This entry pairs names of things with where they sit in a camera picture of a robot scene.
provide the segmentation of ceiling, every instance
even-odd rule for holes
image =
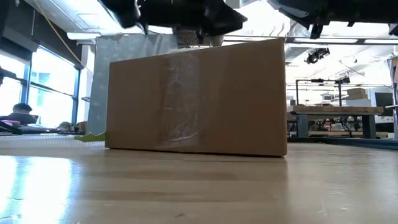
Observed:
[[[118,33],[140,33],[138,28],[124,30],[115,23],[97,0],[26,0],[56,25],[68,32],[71,39],[94,39],[97,35]],[[308,37],[310,32],[301,25],[292,22],[274,10],[267,1],[258,0],[240,9],[236,9],[248,17],[241,30],[233,35],[255,36],[295,36]],[[171,33],[171,29],[149,27],[160,33]],[[386,24],[355,24],[347,27],[343,22],[332,22],[323,30],[322,37],[383,37],[389,38]],[[287,45],[287,81],[294,82],[297,78],[336,78],[347,73],[352,76],[360,72],[371,62],[380,60],[394,51],[393,46],[362,46],[362,45],[331,45],[331,55],[316,64],[307,65],[304,60],[316,46]]]

